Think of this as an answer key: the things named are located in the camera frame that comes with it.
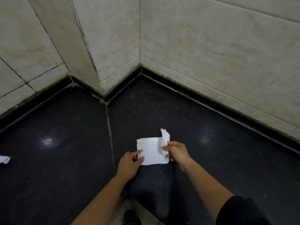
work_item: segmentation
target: leg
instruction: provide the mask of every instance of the leg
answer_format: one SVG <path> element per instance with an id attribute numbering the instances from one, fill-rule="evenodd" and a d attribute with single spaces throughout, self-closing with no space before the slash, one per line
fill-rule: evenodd
<path id="1" fill-rule="evenodd" d="M 135 212 L 130 209 L 127 210 L 122 219 L 122 225 L 142 225 L 141 220 L 137 217 Z"/>

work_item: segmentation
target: forearm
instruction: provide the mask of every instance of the forearm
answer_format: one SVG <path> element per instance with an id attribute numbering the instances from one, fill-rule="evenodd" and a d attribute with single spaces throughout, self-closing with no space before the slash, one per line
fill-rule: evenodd
<path id="1" fill-rule="evenodd" d="M 116 175 L 71 225 L 109 225 L 126 180 Z"/>
<path id="2" fill-rule="evenodd" d="M 234 195 L 194 160 L 187 163 L 185 170 L 205 208 L 216 221 L 222 206 Z"/>

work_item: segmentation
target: white tissue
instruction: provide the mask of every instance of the white tissue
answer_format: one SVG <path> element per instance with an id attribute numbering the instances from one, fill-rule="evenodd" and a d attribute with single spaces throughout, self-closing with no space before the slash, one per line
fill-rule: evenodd
<path id="1" fill-rule="evenodd" d="M 0 163 L 7 164 L 10 161 L 10 157 L 0 155 Z"/>
<path id="2" fill-rule="evenodd" d="M 137 150 L 143 150 L 138 154 L 138 158 L 145 157 L 142 165 L 152 164 L 165 164 L 169 162 L 169 158 L 166 155 L 169 153 L 161 149 L 163 146 L 167 146 L 170 141 L 170 134 L 160 129 L 162 137 L 150 137 L 137 140 Z"/>

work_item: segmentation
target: dark floor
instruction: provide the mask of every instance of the dark floor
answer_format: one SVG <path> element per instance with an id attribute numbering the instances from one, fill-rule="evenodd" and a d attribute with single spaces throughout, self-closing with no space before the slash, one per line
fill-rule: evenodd
<path id="1" fill-rule="evenodd" d="M 144 76 L 110 102 L 108 116 L 113 150 L 105 105 L 78 87 L 0 133 L 0 155 L 11 156 L 0 166 L 0 224 L 70 224 L 136 140 L 160 128 L 273 224 L 300 221 L 300 158 L 282 146 Z M 173 162 L 141 166 L 125 188 L 166 225 L 212 224 Z"/>

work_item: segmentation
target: hand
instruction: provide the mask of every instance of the hand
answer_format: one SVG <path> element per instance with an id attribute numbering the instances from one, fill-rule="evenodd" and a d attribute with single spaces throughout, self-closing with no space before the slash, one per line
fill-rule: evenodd
<path id="1" fill-rule="evenodd" d="M 188 154 L 188 151 L 184 144 L 176 141 L 170 141 L 168 142 L 168 146 L 162 147 L 162 149 L 165 151 L 169 151 L 169 154 L 166 155 L 166 157 L 170 158 L 171 161 L 177 162 L 179 168 L 183 172 L 186 171 L 186 166 L 190 161 L 192 161 L 192 158 Z"/>
<path id="2" fill-rule="evenodd" d="M 140 165 L 144 161 L 144 157 L 137 159 L 137 155 L 140 154 L 141 152 L 142 150 L 137 150 L 134 152 L 126 152 L 125 155 L 123 155 L 123 157 L 121 158 L 118 165 L 117 175 L 119 177 L 124 178 L 126 182 L 128 182 L 130 179 L 132 179 L 135 176 L 137 170 L 139 169 Z"/>

